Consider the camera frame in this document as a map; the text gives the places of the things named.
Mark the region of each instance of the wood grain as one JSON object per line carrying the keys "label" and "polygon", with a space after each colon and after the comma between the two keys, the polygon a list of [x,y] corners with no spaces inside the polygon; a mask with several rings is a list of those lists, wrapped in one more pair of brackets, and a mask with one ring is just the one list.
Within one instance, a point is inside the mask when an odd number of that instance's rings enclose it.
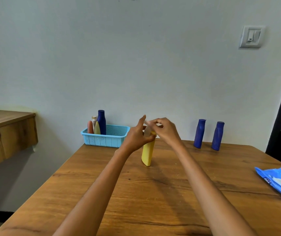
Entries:
{"label": "wood grain", "polygon": [[18,151],[37,144],[35,117],[0,127],[0,163]]}
{"label": "wood grain", "polygon": [[0,127],[7,125],[9,123],[18,122],[26,118],[34,117],[35,115],[36,115],[35,113],[0,110]]}
{"label": "wood grain", "polygon": [[[279,161],[252,146],[222,144],[217,152],[210,143],[201,149],[185,143],[259,235],[281,235],[281,194],[254,170],[279,168]],[[115,150],[83,145],[0,227],[0,236],[52,235]],[[157,139],[150,167],[141,153],[123,167],[98,235],[211,235],[174,152]]]}

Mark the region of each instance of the light blue plastic basket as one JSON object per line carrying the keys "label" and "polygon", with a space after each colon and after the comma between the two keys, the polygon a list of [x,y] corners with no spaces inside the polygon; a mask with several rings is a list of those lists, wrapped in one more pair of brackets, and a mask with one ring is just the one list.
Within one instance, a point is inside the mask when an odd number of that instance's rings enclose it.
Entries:
{"label": "light blue plastic basket", "polygon": [[87,133],[87,128],[81,132],[86,145],[102,147],[120,147],[130,127],[107,124],[107,134]]}

